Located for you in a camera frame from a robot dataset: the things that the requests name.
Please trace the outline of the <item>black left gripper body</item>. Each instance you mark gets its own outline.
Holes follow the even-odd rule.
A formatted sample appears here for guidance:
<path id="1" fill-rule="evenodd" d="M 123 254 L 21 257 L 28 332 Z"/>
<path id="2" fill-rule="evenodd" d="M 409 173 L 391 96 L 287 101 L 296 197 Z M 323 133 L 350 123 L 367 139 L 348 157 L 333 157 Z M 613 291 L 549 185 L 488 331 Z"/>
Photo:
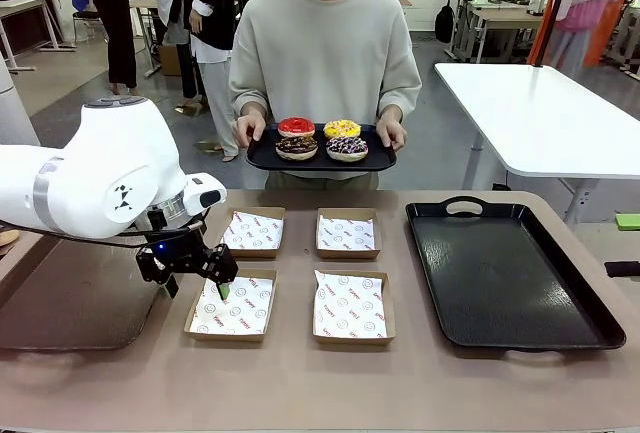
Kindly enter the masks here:
<path id="1" fill-rule="evenodd" d="M 204 242 L 206 231 L 204 225 L 196 225 L 181 232 L 162 231 L 147 235 L 144 248 L 150 248 L 155 257 L 174 273 L 195 273 L 204 277 L 203 267 L 210 250 Z"/>

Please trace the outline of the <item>chocolate sprinkled donut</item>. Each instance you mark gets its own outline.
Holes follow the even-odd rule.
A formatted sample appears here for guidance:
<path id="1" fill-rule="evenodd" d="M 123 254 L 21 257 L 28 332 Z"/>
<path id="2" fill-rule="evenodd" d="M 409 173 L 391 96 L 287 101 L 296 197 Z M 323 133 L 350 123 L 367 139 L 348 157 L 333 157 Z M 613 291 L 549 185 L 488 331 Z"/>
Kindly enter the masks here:
<path id="1" fill-rule="evenodd" d="M 279 157 L 291 161 L 306 161 L 318 151 L 318 143 L 311 136 L 282 138 L 275 145 Z"/>

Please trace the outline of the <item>small black serving tray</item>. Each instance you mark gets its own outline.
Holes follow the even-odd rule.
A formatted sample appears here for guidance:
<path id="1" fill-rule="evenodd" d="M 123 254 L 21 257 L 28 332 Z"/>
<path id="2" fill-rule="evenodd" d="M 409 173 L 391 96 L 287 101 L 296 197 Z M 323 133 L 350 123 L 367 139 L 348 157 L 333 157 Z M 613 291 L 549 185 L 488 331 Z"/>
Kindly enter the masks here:
<path id="1" fill-rule="evenodd" d="M 269 124 L 258 142 L 252 141 L 247 150 L 247 162 L 267 171 L 303 172 L 380 172 L 396 164 L 396 152 L 385 148 L 373 125 L 361 126 L 360 137 L 367 143 L 367 156 L 357 162 L 341 162 L 332 159 L 326 151 L 327 138 L 324 123 L 315 124 L 314 139 L 318 144 L 316 154 L 307 160 L 297 161 L 281 158 L 276 152 L 276 143 L 282 138 L 276 124 Z"/>

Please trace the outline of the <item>red glazed donut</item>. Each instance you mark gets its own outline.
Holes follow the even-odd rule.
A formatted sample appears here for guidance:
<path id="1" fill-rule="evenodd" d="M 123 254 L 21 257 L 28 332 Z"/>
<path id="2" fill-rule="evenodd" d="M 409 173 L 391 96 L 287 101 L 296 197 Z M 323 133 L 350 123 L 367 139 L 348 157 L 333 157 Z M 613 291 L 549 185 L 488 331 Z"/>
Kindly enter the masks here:
<path id="1" fill-rule="evenodd" d="M 278 132 L 281 137 L 313 137 L 315 124 L 304 117 L 289 117 L 279 122 Z"/>

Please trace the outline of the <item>purple white sprinkled donut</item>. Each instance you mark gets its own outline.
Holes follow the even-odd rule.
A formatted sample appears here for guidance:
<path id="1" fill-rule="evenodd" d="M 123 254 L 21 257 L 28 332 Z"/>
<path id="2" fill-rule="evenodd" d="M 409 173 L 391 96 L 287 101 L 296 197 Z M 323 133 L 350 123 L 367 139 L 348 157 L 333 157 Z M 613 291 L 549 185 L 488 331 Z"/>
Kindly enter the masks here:
<path id="1" fill-rule="evenodd" d="M 326 143 L 328 155 L 337 161 L 357 162 L 368 155 L 368 145 L 360 137 L 335 137 Z"/>

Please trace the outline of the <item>yellow sprinkled donut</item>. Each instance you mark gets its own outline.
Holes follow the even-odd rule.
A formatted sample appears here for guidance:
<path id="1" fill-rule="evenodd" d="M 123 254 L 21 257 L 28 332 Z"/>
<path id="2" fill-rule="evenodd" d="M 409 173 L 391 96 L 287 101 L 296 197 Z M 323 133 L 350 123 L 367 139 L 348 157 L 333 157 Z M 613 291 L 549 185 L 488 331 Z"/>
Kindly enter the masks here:
<path id="1" fill-rule="evenodd" d="M 334 120 L 324 125 L 323 133 L 327 139 L 339 137 L 355 138 L 360 136 L 361 126 L 352 120 Z"/>

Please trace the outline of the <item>person's left forearm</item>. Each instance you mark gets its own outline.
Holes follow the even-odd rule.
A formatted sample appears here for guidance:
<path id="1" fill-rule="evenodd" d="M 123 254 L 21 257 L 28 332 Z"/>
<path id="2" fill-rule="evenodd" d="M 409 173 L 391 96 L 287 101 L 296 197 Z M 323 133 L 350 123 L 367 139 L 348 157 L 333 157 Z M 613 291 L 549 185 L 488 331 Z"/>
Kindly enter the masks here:
<path id="1" fill-rule="evenodd" d="M 422 81 L 413 53 L 409 51 L 391 58 L 382 79 L 378 118 L 395 111 L 402 119 L 413 112 L 421 88 Z"/>

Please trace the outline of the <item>person's right forearm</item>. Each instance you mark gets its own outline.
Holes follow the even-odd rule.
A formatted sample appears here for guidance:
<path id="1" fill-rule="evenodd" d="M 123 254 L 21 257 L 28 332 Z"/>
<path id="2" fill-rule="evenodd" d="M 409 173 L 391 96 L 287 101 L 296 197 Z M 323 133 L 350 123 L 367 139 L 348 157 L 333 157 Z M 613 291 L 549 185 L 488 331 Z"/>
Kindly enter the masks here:
<path id="1" fill-rule="evenodd" d="M 267 118 L 268 101 L 258 59 L 240 50 L 233 53 L 229 76 L 231 104 L 239 116 Z"/>

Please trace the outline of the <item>person's right hand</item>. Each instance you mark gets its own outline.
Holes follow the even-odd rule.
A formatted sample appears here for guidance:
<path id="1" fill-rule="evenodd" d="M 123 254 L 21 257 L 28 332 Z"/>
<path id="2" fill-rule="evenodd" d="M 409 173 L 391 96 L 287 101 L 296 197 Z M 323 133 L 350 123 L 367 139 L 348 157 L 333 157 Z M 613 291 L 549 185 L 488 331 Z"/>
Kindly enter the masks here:
<path id="1" fill-rule="evenodd" d="M 266 121 L 261 113 L 249 113 L 237 119 L 234 126 L 236 142 L 241 148 L 248 148 L 252 142 L 258 142 L 264 129 Z"/>

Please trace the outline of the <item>person's left hand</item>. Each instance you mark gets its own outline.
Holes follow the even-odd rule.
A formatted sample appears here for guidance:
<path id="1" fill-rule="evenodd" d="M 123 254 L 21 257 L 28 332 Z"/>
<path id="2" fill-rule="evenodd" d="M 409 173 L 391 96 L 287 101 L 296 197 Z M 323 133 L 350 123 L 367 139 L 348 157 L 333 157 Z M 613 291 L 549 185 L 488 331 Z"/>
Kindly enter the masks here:
<path id="1" fill-rule="evenodd" d="M 376 125 L 376 132 L 385 148 L 399 151 L 405 147 L 407 131 L 400 121 L 392 117 L 381 118 Z"/>

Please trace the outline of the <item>large white table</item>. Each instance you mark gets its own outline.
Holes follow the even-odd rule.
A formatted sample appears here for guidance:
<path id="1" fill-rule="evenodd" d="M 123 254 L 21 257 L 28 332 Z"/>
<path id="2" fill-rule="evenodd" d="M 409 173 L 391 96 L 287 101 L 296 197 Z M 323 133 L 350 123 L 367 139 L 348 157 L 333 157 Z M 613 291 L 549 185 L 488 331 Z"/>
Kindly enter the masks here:
<path id="1" fill-rule="evenodd" d="M 574 179 L 564 214 L 579 223 L 601 180 L 640 181 L 640 121 L 549 66 L 438 63 L 435 70 L 476 130 L 462 187 L 484 147 L 525 178 Z"/>

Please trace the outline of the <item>cardboard box on floor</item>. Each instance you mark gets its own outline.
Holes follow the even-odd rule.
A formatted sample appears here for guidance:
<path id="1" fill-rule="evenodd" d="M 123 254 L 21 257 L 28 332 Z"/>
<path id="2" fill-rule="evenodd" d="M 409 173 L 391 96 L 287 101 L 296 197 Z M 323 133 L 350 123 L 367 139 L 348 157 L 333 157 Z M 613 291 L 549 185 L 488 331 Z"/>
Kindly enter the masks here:
<path id="1" fill-rule="evenodd" d="M 181 68 L 176 45 L 162 45 L 159 47 L 161 72 L 168 77 L 180 77 Z"/>

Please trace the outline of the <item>black slanted stand pole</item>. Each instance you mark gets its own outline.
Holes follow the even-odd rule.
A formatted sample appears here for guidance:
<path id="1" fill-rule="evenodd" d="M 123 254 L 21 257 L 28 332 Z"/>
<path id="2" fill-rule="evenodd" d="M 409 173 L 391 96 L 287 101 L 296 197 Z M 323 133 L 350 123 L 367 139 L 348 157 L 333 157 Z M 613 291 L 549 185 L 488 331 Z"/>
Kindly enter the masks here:
<path id="1" fill-rule="evenodd" d="M 557 19 L 562 0 L 548 0 L 534 46 L 530 52 L 528 63 L 541 67 Z"/>

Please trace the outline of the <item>mannequin pink top orange coat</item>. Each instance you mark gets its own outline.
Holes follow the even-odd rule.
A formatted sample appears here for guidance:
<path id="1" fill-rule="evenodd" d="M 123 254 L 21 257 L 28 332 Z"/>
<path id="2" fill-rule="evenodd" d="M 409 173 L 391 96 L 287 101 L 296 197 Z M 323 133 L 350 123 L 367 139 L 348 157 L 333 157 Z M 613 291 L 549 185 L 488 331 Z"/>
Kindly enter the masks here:
<path id="1" fill-rule="evenodd" d="M 575 77 L 600 61 L 624 0 L 562 0 L 543 60 Z"/>

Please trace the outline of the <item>mannequin black vest beige trousers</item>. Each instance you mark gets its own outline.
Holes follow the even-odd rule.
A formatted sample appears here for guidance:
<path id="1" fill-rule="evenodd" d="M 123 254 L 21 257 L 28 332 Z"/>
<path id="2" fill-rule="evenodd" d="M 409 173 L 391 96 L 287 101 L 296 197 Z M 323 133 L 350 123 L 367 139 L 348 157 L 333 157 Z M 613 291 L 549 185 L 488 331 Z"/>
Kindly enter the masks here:
<path id="1" fill-rule="evenodd" d="M 229 93 L 229 67 L 236 27 L 234 0 L 185 0 L 191 49 L 196 59 L 216 129 L 222 160 L 238 155 L 235 115 Z"/>

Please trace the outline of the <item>background desk with robot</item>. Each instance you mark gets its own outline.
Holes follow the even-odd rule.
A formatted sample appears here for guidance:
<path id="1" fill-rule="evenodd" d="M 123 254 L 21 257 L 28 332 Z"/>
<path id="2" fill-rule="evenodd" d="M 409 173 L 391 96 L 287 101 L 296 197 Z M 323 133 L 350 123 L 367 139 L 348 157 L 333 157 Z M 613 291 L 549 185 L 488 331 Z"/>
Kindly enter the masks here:
<path id="1" fill-rule="evenodd" d="M 460 63 L 524 63 L 533 46 L 541 16 L 523 5 L 480 4 L 448 0 L 453 31 L 445 53 Z"/>

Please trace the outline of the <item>person in light sweater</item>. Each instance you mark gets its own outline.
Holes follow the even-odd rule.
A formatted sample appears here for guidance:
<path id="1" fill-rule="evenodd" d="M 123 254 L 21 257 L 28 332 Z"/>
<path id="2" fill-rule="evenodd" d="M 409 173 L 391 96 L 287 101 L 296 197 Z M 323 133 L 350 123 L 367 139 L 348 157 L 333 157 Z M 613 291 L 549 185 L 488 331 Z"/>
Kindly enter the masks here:
<path id="1" fill-rule="evenodd" d="M 250 0 L 232 56 L 238 50 L 260 62 L 266 127 L 304 117 L 375 129 L 386 66 L 413 53 L 399 0 Z"/>

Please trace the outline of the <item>person grey top black trousers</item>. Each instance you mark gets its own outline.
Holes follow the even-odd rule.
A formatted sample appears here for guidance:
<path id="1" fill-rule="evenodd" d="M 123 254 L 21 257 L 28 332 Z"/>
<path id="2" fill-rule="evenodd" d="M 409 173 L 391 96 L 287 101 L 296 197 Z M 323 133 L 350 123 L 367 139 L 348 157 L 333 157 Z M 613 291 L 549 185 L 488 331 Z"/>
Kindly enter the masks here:
<path id="1" fill-rule="evenodd" d="M 133 29 L 129 0 L 93 0 L 107 34 L 108 75 L 111 91 L 119 94 L 124 85 L 130 94 L 137 92 Z"/>

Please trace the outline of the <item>black backpack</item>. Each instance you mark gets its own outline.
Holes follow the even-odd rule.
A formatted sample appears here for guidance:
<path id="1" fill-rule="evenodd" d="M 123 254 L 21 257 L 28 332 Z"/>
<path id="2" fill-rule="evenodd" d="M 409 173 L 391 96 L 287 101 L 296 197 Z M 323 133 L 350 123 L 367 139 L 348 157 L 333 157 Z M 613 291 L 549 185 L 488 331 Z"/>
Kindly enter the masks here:
<path id="1" fill-rule="evenodd" d="M 435 18 L 434 32 L 436 39 L 441 43 L 449 43 L 453 35 L 454 25 L 454 11 L 450 6 L 450 2 L 447 2 Z"/>

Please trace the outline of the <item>white desk with clothes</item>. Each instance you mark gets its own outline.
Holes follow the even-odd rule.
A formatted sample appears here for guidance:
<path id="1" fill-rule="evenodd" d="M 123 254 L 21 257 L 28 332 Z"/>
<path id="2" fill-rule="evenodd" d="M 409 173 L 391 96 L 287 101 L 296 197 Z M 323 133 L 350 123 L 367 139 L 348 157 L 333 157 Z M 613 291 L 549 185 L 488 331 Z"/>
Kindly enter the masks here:
<path id="1" fill-rule="evenodd" d="M 3 20 L 27 11 L 38 10 L 44 20 L 49 41 L 37 48 L 41 52 L 74 52 L 76 46 L 64 41 L 64 35 L 59 27 L 54 25 L 54 15 L 48 6 L 49 0 L 0 0 L 0 42 L 6 53 L 5 63 L 10 74 L 34 72 L 33 66 L 19 66 L 16 62 L 9 37 L 4 28 Z"/>

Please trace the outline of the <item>white round pedestal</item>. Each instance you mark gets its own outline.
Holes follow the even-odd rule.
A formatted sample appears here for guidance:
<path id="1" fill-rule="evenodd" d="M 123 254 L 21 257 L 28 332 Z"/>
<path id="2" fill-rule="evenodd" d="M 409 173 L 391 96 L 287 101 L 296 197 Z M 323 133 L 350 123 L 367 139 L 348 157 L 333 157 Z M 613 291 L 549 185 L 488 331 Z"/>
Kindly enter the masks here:
<path id="1" fill-rule="evenodd" d="M 39 138 L 1 55 L 0 144 L 40 145 Z"/>

